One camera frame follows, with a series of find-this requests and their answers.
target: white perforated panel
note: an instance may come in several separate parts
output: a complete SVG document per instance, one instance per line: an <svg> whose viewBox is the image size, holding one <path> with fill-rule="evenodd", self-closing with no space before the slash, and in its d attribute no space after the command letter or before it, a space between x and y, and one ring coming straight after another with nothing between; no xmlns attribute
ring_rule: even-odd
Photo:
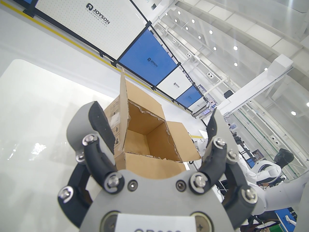
<svg viewBox="0 0 309 232"><path fill-rule="evenodd" d="M36 8L115 59L145 27L124 0L39 0Z"/></svg>
<svg viewBox="0 0 309 232"><path fill-rule="evenodd" d="M176 99L191 86L192 83L182 72L181 68L177 67L158 85L158 89L167 93L170 97Z"/></svg>

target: silver screw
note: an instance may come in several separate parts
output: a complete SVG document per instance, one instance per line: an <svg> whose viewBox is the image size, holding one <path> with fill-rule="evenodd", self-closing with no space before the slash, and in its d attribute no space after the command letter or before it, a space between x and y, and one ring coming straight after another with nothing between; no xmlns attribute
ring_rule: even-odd
<svg viewBox="0 0 309 232"><path fill-rule="evenodd" d="M82 162L85 161L85 154L84 154L84 152L82 152L82 153L76 155L76 161L77 161L78 163L82 163Z"/></svg>
<svg viewBox="0 0 309 232"><path fill-rule="evenodd" d="M231 158L231 159L233 159L233 160L235 160L235 159L237 159L237 154L235 153L235 152L233 152L232 150L230 150L229 152L228 152L228 156Z"/></svg>
<svg viewBox="0 0 309 232"><path fill-rule="evenodd" d="M199 187L199 188L204 188L205 185L206 185L206 181L200 175L195 177L194 182L195 182L196 186Z"/></svg>
<svg viewBox="0 0 309 232"><path fill-rule="evenodd" d="M129 183L128 183L128 190L129 191L131 191L131 192L136 191L137 187L138 187L138 183L137 183L136 180L129 181Z"/></svg>
<svg viewBox="0 0 309 232"><path fill-rule="evenodd" d="M250 187L250 189L242 189L241 193L243 195L244 200L246 200L246 202L248 203L256 203L257 202L257 193L255 191L255 189L253 189L252 187Z"/></svg>
<svg viewBox="0 0 309 232"><path fill-rule="evenodd" d="M225 145L225 141L223 141L222 139L217 139L216 144L219 145L220 147L223 147Z"/></svg>
<svg viewBox="0 0 309 232"><path fill-rule="evenodd" d="M108 186L111 187L111 188L114 188L116 186L118 186L119 184L119 178L115 175L111 176L108 180Z"/></svg>
<svg viewBox="0 0 309 232"><path fill-rule="evenodd" d="M58 197L63 200L63 203L67 203L71 200L73 194L74 194L73 188L71 186L65 186L59 191Z"/></svg>
<svg viewBox="0 0 309 232"><path fill-rule="evenodd" d="M82 144L84 146L87 146L89 143L93 142L93 141L96 141L98 139L97 136L93 135L93 134L89 134L89 135L86 135L83 140L82 140Z"/></svg>
<svg viewBox="0 0 309 232"><path fill-rule="evenodd" d="M67 199L69 196L71 195L70 191L68 191L67 189L64 189L61 194L60 194L60 198L61 199Z"/></svg>
<svg viewBox="0 0 309 232"><path fill-rule="evenodd" d="M190 189L193 190L193 192L204 194L204 187L206 186L206 181L208 181L208 178L205 174L201 172L196 172L190 178Z"/></svg>

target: torn cardboard edge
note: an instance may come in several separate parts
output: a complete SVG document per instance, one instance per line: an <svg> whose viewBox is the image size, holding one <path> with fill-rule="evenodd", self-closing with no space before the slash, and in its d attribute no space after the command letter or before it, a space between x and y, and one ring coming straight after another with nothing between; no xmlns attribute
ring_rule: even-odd
<svg viewBox="0 0 309 232"><path fill-rule="evenodd" d="M130 104L136 106L136 107L140 110L141 113L147 113L147 114L149 114L149 115L151 115L151 116L153 116L153 117L156 117L158 120L162 120L163 123L165 124L165 127L166 127L166 129L167 129L166 132L167 132L167 134L168 134L168 136L169 136L169 138L168 138L168 143L171 144L170 141L169 141L169 139L170 139L170 137L173 139L173 137L172 137L172 135L171 135L171 133L170 133L170 131L169 131L169 127L168 127L168 125L167 125L165 119L160 118L159 116L157 116L157 115L151 113L151 112L148 111L148 110L143 110L138 104L135 104L134 102L132 102L132 101L130 101L130 100L128 100L128 103L130 103ZM174 143L174 140L173 140L173 146L174 146L174 151L175 151L177 157L178 157L179 160L180 160L179 162L182 162L182 159L181 159L181 157L180 157L180 155L179 155L179 153L178 153L178 150L177 150L177 147L176 147L176 145L175 145L175 143Z"/></svg>
<svg viewBox="0 0 309 232"><path fill-rule="evenodd" d="M140 156L155 158L155 159L160 159L160 160L167 160L167 161L172 161L172 162L176 162L176 163L183 163L182 161L175 161L175 160L170 160L170 159L166 159L166 158L154 157L154 156L151 156L151 155L142 155L142 154L138 154L138 153L134 153L134 152L125 152L125 153L140 155Z"/></svg>

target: printed symbol on box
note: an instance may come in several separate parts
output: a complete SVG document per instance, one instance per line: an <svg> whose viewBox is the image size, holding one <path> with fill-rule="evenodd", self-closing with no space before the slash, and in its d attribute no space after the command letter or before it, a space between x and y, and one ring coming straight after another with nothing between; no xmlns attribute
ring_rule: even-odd
<svg viewBox="0 0 309 232"><path fill-rule="evenodd" d="M113 107L113 108L115 108L116 106L118 106L118 101L114 104L114 107Z"/></svg>
<svg viewBox="0 0 309 232"><path fill-rule="evenodd" d="M112 112L111 112L111 117L114 116L114 115L115 115L116 113L118 113L118 112L119 112L119 108L117 108L116 110L112 111Z"/></svg>
<svg viewBox="0 0 309 232"><path fill-rule="evenodd" d="M119 127L119 124L117 126L115 126L112 131L114 133L114 136L117 135L119 133L119 130L120 130L120 127Z"/></svg>
<svg viewBox="0 0 309 232"><path fill-rule="evenodd" d="M120 144L120 133L115 136L115 145L114 148Z"/></svg>

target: gray metal plate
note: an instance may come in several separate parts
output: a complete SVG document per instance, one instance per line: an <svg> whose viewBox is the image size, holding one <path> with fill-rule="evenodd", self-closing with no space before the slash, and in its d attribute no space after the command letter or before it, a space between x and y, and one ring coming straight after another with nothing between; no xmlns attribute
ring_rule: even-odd
<svg viewBox="0 0 309 232"><path fill-rule="evenodd" d="M98 232L102 218L110 211L166 216L190 216L194 212L202 212L212 221L214 231L234 231L222 204L212 190L204 195L192 193L188 181L194 174L193 171L184 171L164 180L146 179L128 170L119 172L125 178L123 190L116 195L101 190L89 208L80 232ZM127 184L133 179L138 182L138 188L130 192ZM176 189L176 182L180 179L187 183L184 192Z"/></svg>

